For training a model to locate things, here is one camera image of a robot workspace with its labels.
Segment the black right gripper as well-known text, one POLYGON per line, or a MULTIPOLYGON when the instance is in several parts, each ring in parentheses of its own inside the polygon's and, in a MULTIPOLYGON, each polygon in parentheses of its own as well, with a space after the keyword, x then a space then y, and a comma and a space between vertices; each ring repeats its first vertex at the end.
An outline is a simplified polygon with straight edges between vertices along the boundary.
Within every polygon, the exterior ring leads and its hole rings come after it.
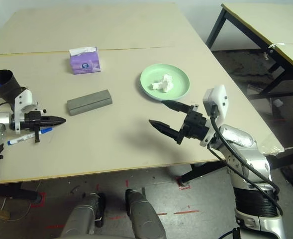
POLYGON ((194 138, 199 141, 204 140, 209 128, 205 125, 207 119, 203 117, 201 113, 197 112, 197 106, 189 106, 173 100, 164 100, 161 101, 161 103, 174 111, 187 114, 182 126, 183 136, 180 134, 179 131, 170 128, 170 126, 167 124, 157 120, 149 119, 148 122, 151 124, 152 127, 154 127, 161 134, 172 138, 179 145, 182 143, 184 137, 194 138))

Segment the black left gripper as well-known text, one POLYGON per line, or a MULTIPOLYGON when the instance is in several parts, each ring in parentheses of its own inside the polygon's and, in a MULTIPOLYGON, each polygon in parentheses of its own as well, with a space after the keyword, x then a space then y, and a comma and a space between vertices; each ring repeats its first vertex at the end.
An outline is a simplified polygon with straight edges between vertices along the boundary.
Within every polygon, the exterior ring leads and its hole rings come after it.
POLYGON ((41 116, 40 111, 30 111, 24 114, 24 129, 35 131, 35 143, 40 142, 39 136, 52 131, 54 126, 65 123, 66 120, 57 116, 41 116))

